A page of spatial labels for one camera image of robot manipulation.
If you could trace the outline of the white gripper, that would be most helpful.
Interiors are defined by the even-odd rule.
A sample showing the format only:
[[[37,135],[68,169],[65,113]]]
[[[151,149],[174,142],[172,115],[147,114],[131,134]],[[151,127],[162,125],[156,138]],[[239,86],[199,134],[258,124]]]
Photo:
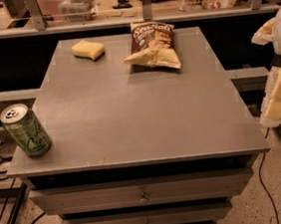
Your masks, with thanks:
[[[281,56],[281,17],[271,18],[265,22],[254,33],[251,42],[257,45],[271,42],[274,53]],[[281,66],[272,66],[270,69],[264,92],[260,122],[263,126],[275,128],[281,124]]]

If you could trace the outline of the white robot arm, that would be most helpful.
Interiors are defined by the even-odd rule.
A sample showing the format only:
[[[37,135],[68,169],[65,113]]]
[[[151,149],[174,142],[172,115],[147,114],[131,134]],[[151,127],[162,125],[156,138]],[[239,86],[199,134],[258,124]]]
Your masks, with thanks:
[[[281,56],[281,7],[275,18],[269,19],[254,33],[251,42],[257,45],[271,42],[274,53]],[[263,126],[275,128],[281,124],[281,66],[272,66],[266,82],[260,122]]]

